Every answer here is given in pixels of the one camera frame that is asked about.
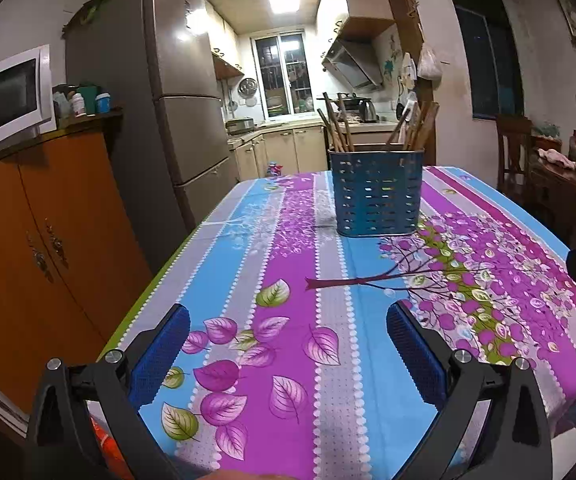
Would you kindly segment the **beige kitchen base cabinets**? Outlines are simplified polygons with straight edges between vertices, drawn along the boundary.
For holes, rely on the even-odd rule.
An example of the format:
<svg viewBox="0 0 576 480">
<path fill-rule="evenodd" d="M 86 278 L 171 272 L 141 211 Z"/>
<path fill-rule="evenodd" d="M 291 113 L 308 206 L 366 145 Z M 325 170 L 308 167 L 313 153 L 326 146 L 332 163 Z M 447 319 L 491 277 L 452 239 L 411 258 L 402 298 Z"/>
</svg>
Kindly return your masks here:
<svg viewBox="0 0 576 480">
<path fill-rule="evenodd" d="M 230 158 L 240 181 L 263 178 L 271 164 L 283 176 L 328 169 L 331 136 L 320 120 L 286 122 L 230 136 Z"/>
</svg>

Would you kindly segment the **kitchen window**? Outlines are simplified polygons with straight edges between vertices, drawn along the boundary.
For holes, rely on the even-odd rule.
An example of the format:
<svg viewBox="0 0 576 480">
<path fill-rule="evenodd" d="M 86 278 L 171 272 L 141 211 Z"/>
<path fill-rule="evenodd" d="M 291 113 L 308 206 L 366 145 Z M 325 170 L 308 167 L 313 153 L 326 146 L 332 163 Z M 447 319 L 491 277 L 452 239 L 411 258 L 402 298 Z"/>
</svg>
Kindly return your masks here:
<svg viewBox="0 0 576 480">
<path fill-rule="evenodd" d="M 314 110 L 304 32 L 284 32 L 253 40 L 265 110 L 269 118 Z"/>
</svg>

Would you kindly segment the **cluttered wooden side table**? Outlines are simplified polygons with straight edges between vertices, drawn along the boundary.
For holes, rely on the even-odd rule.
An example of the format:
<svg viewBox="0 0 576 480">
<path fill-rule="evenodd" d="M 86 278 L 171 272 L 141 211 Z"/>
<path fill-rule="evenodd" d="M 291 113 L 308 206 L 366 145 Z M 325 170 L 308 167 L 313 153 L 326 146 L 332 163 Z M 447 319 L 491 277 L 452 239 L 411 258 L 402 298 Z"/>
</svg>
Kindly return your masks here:
<svg viewBox="0 0 576 480">
<path fill-rule="evenodd" d="M 576 171 L 534 151 L 529 160 L 528 211 L 568 248 L 576 248 Z"/>
</svg>

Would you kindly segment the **dark wooden chair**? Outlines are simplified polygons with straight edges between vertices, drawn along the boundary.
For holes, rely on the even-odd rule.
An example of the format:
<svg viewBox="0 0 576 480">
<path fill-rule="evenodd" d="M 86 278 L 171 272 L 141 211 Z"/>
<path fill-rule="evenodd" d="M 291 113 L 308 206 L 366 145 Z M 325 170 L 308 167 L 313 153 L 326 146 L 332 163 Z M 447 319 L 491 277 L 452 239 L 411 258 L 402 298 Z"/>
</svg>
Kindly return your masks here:
<svg viewBox="0 0 576 480">
<path fill-rule="evenodd" d="M 497 191 L 523 206 L 529 196 L 532 122 L 527 117 L 497 115 Z"/>
</svg>

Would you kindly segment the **orange wooden cabinet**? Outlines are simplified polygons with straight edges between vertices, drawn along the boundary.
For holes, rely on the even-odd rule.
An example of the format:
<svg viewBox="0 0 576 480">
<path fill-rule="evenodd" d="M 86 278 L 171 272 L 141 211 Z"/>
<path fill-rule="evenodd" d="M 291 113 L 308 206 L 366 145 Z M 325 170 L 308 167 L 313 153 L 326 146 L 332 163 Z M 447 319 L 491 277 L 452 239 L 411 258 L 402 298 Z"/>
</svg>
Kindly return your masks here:
<svg viewBox="0 0 576 480">
<path fill-rule="evenodd" d="M 47 362 L 94 361 L 151 281 L 109 157 L 122 119 L 0 153 L 0 391 L 23 412 Z"/>
</svg>

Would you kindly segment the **blue perforated utensil holder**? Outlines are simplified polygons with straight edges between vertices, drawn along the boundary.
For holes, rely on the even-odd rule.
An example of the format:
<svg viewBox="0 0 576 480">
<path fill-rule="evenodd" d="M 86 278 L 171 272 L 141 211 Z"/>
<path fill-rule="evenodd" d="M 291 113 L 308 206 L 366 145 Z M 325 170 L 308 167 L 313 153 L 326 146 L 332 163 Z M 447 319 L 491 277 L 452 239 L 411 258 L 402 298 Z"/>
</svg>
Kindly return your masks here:
<svg viewBox="0 0 576 480">
<path fill-rule="evenodd" d="M 337 231 L 346 237 L 408 235 L 417 228 L 422 151 L 362 145 L 329 153 Z"/>
</svg>

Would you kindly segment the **floral striped tablecloth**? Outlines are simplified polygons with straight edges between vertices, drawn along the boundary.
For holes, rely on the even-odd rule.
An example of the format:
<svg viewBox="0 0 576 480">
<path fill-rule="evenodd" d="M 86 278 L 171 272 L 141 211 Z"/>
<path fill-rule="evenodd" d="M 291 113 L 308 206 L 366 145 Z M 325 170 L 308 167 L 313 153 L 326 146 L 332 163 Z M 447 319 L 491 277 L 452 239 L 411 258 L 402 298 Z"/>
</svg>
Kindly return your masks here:
<svg viewBox="0 0 576 480">
<path fill-rule="evenodd" d="M 177 249 L 110 339 L 173 304 L 187 344 L 140 414 L 201 471 L 388 479 L 436 414 L 385 328 L 403 300 L 454 349 L 531 363 L 555 472 L 576 460 L 576 285 L 567 247 L 472 174 L 430 167 L 407 236 L 339 234 L 329 172 L 238 184 Z"/>
</svg>

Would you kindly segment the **dark window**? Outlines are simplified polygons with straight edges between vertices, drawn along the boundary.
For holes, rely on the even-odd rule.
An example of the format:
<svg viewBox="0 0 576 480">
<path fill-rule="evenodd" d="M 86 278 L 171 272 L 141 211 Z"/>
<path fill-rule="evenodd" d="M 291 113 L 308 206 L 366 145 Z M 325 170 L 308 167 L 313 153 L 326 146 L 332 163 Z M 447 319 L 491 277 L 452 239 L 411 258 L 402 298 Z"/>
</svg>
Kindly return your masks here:
<svg viewBox="0 0 576 480">
<path fill-rule="evenodd" d="M 472 115 L 522 115 L 519 58 L 503 0 L 452 1 L 466 52 Z"/>
</svg>

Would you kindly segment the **electric kettle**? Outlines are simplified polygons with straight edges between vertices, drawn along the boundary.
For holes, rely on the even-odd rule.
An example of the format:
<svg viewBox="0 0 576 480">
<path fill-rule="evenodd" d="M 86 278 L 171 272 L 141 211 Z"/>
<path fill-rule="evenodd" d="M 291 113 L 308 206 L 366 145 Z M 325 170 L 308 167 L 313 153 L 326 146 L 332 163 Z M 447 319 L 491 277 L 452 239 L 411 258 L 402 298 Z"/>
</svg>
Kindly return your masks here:
<svg viewBox="0 0 576 480">
<path fill-rule="evenodd" d="M 358 113 L 360 122 L 367 122 L 367 124 L 372 124 L 373 122 L 378 122 L 379 120 L 375 105 L 373 105 L 373 101 L 371 99 L 361 98 L 359 100 Z"/>
</svg>

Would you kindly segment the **range hood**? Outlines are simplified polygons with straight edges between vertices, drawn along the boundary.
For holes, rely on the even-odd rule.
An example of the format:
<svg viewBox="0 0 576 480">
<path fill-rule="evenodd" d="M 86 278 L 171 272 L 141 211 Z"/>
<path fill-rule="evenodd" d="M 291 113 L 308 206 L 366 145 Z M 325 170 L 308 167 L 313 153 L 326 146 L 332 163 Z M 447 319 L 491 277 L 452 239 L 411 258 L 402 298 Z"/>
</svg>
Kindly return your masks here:
<svg viewBox="0 0 576 480">
<path fill-rule="evenodd" d="M 353 89 L 376 89 L 383 81 L 376 51 L 369 42 L 337 39 L 323 65 Z"/>
</svg>

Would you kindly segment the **white red-label bottle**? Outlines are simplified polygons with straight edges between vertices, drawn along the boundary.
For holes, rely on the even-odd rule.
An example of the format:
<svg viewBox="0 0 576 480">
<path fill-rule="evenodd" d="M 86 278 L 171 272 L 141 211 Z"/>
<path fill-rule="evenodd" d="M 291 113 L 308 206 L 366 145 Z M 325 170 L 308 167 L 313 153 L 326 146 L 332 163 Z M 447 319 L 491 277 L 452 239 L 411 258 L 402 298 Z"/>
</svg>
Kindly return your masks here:
<svg viewBox="0 0 576 480">
<path fill-rule="evenodd" d="M 74 92 L 70 99 L 72 112 L 75 117 L 82 117 L 87 115 L 85 99 L 79 92 Z"/>
</svg>

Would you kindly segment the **white microwave oven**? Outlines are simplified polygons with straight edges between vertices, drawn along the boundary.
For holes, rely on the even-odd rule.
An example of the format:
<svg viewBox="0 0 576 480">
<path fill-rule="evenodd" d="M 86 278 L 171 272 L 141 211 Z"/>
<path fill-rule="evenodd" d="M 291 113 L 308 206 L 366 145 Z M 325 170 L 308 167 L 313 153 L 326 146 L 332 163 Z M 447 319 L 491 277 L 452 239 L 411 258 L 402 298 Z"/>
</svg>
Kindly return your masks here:
<svg viewBox="0 0 576 480">
<path fill-rule="evenodd" d="M 50 48 L 0 61 L 0 151 L 54 129 Z"/>
</svg>

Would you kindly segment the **grey refrigerator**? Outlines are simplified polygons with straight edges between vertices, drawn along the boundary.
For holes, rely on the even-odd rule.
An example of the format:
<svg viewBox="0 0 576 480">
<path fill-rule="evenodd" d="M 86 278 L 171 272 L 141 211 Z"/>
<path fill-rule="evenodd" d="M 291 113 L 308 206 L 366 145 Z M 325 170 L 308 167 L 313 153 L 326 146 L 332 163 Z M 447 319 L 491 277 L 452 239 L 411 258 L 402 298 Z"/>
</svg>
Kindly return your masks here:
<svg viewBox="0 0 576 480">
<path fill-rule="evenodd" d="M 63 29 L 68 81 L 123 110 L 114 177 L 158 271 L 237 183 L 204 0 L 90 0 Z"/>
</svg>

